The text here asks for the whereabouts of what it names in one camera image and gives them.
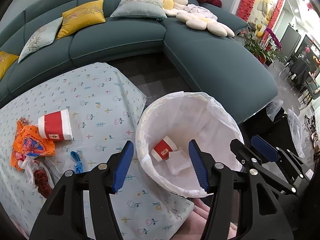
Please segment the white paper towel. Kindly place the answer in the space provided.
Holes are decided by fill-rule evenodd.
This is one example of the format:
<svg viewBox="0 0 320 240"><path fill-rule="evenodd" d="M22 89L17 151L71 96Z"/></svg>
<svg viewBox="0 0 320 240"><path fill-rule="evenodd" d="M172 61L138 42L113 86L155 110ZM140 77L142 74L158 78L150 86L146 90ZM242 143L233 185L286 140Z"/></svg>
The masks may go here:
<svg viewBox="0 0 320 240"><path fill-rule="evenodd" d="M169 152L169 157L165 162L170 173L174 176L191 167L190 158L187 156L184 150Z"/></svg>

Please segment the red white paper cup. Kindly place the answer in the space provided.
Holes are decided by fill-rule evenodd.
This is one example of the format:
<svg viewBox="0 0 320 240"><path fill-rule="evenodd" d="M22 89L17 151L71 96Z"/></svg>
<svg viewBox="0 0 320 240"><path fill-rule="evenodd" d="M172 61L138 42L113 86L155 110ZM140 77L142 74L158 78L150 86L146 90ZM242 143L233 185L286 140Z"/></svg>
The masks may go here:
<svg viewBox="0 0 320 240"><path fill-rule="evenodd" d="M55 141L73 139L68 109L41 116L37 127L40 136L44 139Z"/></svg>
<svg viewBox="0 0 320 240"><path fill-rule="evenodd" d="M169 152L175 152L178 148L176 144L168 137L165 136L152 150L151 155L158 161L167 160Z"/></svg>

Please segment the orange plastic snack wrapper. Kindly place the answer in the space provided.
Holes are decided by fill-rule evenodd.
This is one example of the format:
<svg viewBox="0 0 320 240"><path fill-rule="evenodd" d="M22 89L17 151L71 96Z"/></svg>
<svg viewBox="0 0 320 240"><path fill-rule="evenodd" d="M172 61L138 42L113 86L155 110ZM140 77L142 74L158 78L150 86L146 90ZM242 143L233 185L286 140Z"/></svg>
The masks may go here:
<svg viewBox="0 0 320 240"><path fill-rule="evenodd" d="M35 125L30 125L26 118L17 121L10 157L12 167L21 171L19 161L24 162L27 157L50 157L54 154L55 144L52 140L42 138L39 129Z"/></svg>

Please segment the white glove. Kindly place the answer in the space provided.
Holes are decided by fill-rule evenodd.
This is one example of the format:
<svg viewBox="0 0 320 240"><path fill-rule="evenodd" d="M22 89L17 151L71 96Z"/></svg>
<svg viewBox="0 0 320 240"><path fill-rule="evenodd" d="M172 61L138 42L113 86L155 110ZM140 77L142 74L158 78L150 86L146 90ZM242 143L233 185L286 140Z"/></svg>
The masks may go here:
<svg viewBox="0 0 320 240"><path fill-rule="evenodd" d="M27 156L24 159L24 161L21 161L21 160L18 161L18 166L19 166L19 168L24 170L24 172L26 173L26 176L27 176L27 181L31 185L35 186L35 178L34 178L33 173L37 170L41 170L41 171L44 171L44 173L47 175L49 186L51 188L54 187L54 182L50 176L49 170L48 170L48 168L46 168L46 166L42 162L37 161L36 159Z"/></svg>

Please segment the white lined trash bin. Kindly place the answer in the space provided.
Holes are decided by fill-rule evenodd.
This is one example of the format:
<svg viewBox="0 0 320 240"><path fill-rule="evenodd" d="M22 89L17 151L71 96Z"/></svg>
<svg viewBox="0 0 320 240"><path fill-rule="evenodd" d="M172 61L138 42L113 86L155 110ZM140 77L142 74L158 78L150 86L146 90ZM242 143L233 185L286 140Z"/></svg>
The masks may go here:
<svg viewBox="0 0 320 240"><path fill-rule="evenodd" d="M178 175L170 173L165 161L157 161L151 150L164 138L188 152L189 141L196 140L201 151L231 170L242 165L230 150L233 139L243 141L232 116L221 103L203 92L176 92L151 103L136 128L136 152L144 172L159 186L186 198L204 198L209 194L200 187L193 167Z"/></svg>

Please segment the pink hair scrunchie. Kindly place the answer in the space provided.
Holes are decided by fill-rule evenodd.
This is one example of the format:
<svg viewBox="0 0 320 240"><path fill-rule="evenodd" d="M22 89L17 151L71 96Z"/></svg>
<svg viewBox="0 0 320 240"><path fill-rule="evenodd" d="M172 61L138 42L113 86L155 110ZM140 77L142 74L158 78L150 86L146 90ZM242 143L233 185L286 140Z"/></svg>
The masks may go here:
<svg viewBox="0 0 320 240"><path fill-rule="evenodd" d="M52 192L47 173L44 170L35 170L33 176L38 193L47 199Z"/></svg>

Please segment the pink fluffy blanket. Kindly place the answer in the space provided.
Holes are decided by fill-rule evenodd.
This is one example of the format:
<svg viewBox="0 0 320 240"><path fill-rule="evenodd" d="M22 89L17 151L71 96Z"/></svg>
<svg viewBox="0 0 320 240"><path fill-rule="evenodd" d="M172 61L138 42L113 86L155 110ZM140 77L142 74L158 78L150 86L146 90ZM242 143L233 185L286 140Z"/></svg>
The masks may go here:
<svg viewBox="0 0 320 240"><path fill-rule="evenodd" d="M209 227L213 225L213 221L217 221L210 206L204 204L200 198L195 198L192 202L193 210L171 239L202 239L204 233L210 230Z"/></svg>

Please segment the potted orchid plant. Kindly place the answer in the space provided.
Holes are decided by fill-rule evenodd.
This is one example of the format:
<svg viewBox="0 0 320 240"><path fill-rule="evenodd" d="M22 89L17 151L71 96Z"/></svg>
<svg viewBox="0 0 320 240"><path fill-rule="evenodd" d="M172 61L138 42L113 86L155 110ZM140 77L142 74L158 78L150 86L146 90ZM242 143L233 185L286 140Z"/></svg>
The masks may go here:
<svg viewBox="0 0 320 240"><path fill-rule="evenodd" d="M282 45L270 28L267 27L263 30L261 24L248 22L247 29L242 31L239 36L244 39L244 47L262 64L270 66L276 60L285 61Z"/></svg>

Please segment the daisy flower pillow lower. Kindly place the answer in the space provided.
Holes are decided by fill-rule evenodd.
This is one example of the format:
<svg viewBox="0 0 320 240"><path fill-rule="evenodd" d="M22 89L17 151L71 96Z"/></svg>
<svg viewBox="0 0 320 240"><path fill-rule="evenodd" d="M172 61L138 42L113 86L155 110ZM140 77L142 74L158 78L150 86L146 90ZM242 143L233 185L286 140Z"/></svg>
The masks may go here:
<svg viewBox="0 0 320 240"><path fill-rule="evenodd" d="M198 5L186 5L183 10L177 12L176 18L194 30L208 30L211 34L218 37L233 38L235 36L234 31L230 27L217 21L216 15Z"/></svg>

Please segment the yellow cushion left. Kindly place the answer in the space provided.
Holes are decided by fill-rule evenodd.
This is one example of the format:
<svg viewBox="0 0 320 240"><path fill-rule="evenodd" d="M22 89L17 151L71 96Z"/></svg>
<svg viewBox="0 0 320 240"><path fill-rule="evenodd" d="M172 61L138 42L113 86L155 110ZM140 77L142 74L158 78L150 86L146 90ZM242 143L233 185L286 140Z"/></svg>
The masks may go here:
<svg viewBox="0 0 320 240"><path fill-rule="evenodd" d="M19 58L18 55L0 51L0 80L5 75L10 66Z"/></svg>

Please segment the yellow cushion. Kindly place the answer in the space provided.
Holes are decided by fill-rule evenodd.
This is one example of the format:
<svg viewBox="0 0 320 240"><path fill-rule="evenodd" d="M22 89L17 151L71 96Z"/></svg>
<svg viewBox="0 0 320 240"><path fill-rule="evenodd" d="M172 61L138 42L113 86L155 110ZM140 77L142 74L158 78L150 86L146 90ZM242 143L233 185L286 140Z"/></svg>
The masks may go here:
<svg viewBox="0 0 320 240"><path fill-rule="evenodd" d="M5 75L10 66L19 58L18 55L0 51L0 80Z"/></svg>
<svg viewBox="0 0 320 240"><path fill-rule="evenodd" d="M104 0L96 0L63 12L61 28L56 39L72 35L84 27L106 22L103 4Z"/></svg>

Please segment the grey green cushion left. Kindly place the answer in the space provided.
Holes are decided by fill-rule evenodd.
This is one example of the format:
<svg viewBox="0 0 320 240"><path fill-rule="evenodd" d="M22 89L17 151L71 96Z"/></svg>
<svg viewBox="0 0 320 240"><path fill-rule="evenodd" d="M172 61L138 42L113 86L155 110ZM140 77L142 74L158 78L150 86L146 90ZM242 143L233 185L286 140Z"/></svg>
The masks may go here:
<svg viewBox="0 0 320 240"><path fill-rule="evenodd" d="M29 54L32 54L43 47L51 45L56 37L56 34L63 22L63 17L57 18L49 22L35 31L29 40L24 45L18 63L25 59Z"/></svg>

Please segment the grey green cushion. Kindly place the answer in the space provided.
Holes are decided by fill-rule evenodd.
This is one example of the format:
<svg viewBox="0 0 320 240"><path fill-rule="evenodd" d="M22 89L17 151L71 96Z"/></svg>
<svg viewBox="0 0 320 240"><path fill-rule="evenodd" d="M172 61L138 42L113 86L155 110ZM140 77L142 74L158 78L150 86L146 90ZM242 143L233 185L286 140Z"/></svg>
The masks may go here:
<svg viewBox="0 0 320 240"><path fill-rule="evenodd" d="M56 34L63 22L63 17L57 18L49 22L35 31L29 40L24 45L18 63L25 59L29 54L32 54L43 47L51 45L56 37Z"/></svg>
<svg viewBox="0 0 320 240"><path fill-rule="evenodd" d="M153 0L121 0L118 7L110 15L112 18L167 18L162 3Z"/></svg>

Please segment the grey green cushion right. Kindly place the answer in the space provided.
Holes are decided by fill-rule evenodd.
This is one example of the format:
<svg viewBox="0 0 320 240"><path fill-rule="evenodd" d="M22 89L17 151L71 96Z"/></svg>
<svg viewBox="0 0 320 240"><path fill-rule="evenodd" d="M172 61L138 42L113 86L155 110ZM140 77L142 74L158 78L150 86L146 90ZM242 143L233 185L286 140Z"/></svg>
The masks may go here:
<svg viewBox="0 0 320 240"><path fill-rule="evenodd" d="M112 18L167 18L162 3L153 0L121 0L118 7L110 15Z"/></svg>

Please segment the dark green sectional sofa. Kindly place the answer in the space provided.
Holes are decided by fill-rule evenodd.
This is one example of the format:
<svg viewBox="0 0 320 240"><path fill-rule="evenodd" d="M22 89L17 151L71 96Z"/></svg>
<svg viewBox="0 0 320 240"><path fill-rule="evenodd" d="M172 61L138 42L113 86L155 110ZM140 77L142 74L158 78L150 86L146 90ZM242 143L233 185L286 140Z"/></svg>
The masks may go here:
<svg viewBox="0 0 320 240"><path fill-rule="evenodd" d="M1 50L19 54L37 29L91 1L95 0L29 4L2 30ZM236 122L245 121L277 96L272 75L235 39L193 30L174 17L112 18L120 1L103 0L104 23L80 29L15 62L1 79L1 105L69 70L155 51L163 51L192 90L216 98Z"/></svg>

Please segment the yellow cushion centre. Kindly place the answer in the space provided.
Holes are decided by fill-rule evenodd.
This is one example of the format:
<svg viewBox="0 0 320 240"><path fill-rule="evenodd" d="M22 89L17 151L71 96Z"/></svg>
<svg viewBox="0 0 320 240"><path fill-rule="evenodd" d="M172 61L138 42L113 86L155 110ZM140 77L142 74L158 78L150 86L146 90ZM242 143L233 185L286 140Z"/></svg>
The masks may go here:
<svg viewBox="0 0 320 240"><path fill-rule="evenodd" d="M61 28L56 39L72 35L84 27L106 22L103 4L104 0L96 0L63 12Z"/></svg>

